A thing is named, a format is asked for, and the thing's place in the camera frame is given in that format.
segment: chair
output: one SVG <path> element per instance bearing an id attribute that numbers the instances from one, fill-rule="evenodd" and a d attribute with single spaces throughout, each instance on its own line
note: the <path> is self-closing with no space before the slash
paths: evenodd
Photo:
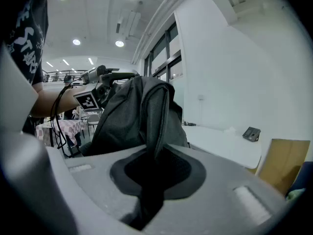
<path id="1" fill-rule="evenodd" d="M 95 125 L 98 125 L 99 120 L 100 120 L 100 118 L 99 118 L 98 114 L 91 115 L 91 116 L 87 119 L 87 127 L 88 127 L 89 136 L 90 136 L 89 126 L 92 125 L 93 131 L 94 131 L 94 126 L 95 126 Z"/>

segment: chair backrest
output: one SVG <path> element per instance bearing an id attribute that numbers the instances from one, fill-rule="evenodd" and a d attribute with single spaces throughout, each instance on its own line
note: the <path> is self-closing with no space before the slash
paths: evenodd
<path id="1" fill-rule="evenodd" d="M 98 122 L 100 120 L 98 114 L 91 115 L 88 119 L 87 122 Z"/>

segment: table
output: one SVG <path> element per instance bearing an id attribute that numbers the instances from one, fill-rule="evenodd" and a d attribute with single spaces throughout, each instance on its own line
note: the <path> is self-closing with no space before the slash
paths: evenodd
<path id="1" fill-rule="evenodd" d="M 187 140 L 196 148 L 234 161 L 246 168 L 256 168 L 261 158 L 261 143 L 250 142 L 234 133 L 201 126 L 183 126 Z"/>
<path id="2" fill-rule="evenodd" d="M 54 120 L 54 127 L 57 132 L 60 132 L 56 120 Z M 67 135 L 68 138 L 73 142 L 73 144 L 77 145 L 77 141 L 75 139 L 75 135 L 79 133 L 81 130 L 84 130 L 84 124 L 81 120 L 59 120 L 59 125 L 62 133 L 64 135 Z M 55 135 L 52 131 L 51 122 L 46 122 L 40 125 L 36 126 L 36 134 L 37 138 L 45 143 L 46 146 L 54 146 L 56 144 Z M 68 149 L 71 153 L 71 156 L 67 157 L 73 157 L 76 154 L 73 154 L 72 149 L 70 145 L 68 146 Z"/>

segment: table with tablecloth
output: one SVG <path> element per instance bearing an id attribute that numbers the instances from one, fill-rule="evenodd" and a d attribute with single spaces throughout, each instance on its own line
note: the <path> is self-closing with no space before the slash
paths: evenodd
<path id="1" fill-rule="evenodd" d="M 59 133 L 59 127 L 56 120 L 54 120 L 54 128 Z M 84 124 L 81 120 L 59 120 L 60 129 L 63 134 L 67 135 L 68 138 L 77 144 L 75 135 L 81 130 L 84 130 Z M 42 140 L 46 146 L 54 146 L 56 144 L 55 135 L 52 131 L 51 122 L 46 122 L 36 126 L 36 134 L 39 140 Z"/>

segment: black cable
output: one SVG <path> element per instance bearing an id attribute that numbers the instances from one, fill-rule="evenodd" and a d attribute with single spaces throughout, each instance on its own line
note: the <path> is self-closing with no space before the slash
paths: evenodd
<path id="1" fill-rule="evenodd" d="M 67 142 L 66 142 L 66 138 L 64 137 L 63 135 L 63 132 L 61 131 L 61 127 L 60 127 L 60 124 L 59 124 L 59 120 L 58 120 L 58 108 L 59 108 L 59 103 L 61 101 L 61 98 L 63 96 L 63 94 L 65 93 L 65 91 L 71 87 L 71 84 L 79 79 L 81 79 L 81 77 L 79 77 L 78 79 L 76 80 L 73 80 L 69 85 L 65 86 L 61 92 L 59 93 L 58 97 L 56 98 L 56 100 L 54 101 L 52 107 L 51 107 L 51 111 L 50 111 L 50 122 L 51 122 L 51 128 L 52 128 L 52 131 L 54 132 L 54 135 L 55 135 L 55 140 L 57 142 L 57 145 L 58 145 L 58 149 L 60 149 L 61 147 L 63 147 Z M 59 133 L 60 134 L 57 134 L 56 130 L 55 130 L 55 127 L 54 127 L 54 118 L 56 119 L 56 122 L 57 122 L 57 126 L 59 128 Z"/>

